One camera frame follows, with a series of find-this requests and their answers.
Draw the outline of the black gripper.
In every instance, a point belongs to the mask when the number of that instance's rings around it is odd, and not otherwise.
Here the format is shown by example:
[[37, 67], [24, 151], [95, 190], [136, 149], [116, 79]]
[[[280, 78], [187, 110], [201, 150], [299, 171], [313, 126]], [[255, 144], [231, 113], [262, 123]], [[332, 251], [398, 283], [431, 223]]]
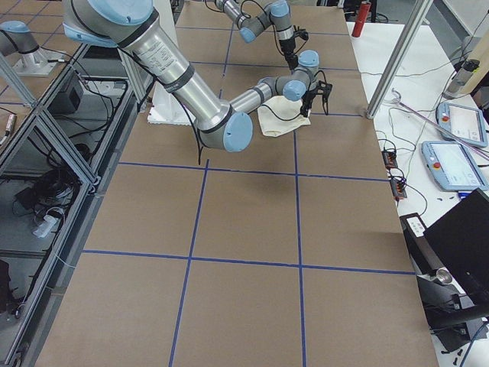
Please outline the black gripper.
[[277, 31], [280, 52], [290, 70], [294, 70], [298, 67], [298, 56], [296, 51], [296, 39], [298, 37], [306, 43], [309, 40], [309, 33], [305, 28], [300, 28], [296, 25], [290, 26], [283, 31]]
[[322, 107], [324, 109], [329, 108], [329, 95], [332, 91], [332, 84], [322, 80], [317, 80], [314, 83], [314, 87], [310, 87], [303, 95], [303, 104], [300, 109], [301, 116], [308, 118], [310, 109], [313, 107], [313, 100], [317, 96], [322, 97]]

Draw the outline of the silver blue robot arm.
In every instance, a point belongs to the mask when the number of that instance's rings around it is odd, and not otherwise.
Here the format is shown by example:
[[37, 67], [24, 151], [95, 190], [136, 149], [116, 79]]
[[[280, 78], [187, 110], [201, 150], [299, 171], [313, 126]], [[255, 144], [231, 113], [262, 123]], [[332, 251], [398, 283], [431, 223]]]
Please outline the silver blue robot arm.
[[232, 101], [218, 98], [160, 26], [159, 12], [151, 1], [65, 1], [63, 27], [74, 41], [127, 53], [188, 108], [196, 119], [192, 123], [196, 140], [207, 148], [246, 149], [253, 135], [250, 112], [275, 96], [300, 101], [303, 117], [308, 116], [317, 96], [324, 106], [328, 104], [332, 84], [320, 70], [314, 50], [296, 52], [296, 38], [308, 40], [309, 35], [293, 26], [287, 2], [269, 3], [256, 16], [243, 12], [235, 1], [217, 1], [215, 6], [232, 20], [247, 43], [274, 28], [290, 74], [263, 78]]
[[226, 14], [237, 26], [245, 43], [251, 43], [268, 28], [272, 28], [277, 51], [290, 70], [298, 67], [298, 53], [308, 42], [309, 33], [305, 28], [293, 25], [287, 1], [275, 1], [264, 6], [251, 1], [261, 10], [257, 15], [250, 15], [243, 10], [246, 1], [215, 0], [213, 3], [214, 11]]

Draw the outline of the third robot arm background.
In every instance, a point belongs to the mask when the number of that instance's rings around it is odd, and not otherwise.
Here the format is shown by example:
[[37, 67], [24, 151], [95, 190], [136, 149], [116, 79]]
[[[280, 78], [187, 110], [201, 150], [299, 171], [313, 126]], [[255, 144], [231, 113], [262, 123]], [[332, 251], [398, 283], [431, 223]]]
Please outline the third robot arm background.
[[4, 57], [12, 54], [21, 56], [13, 66], [20, 76], [48, 76], [58, 64], [57, 56], [40, 47], [23, 21], [1, 23], [1, 54]]

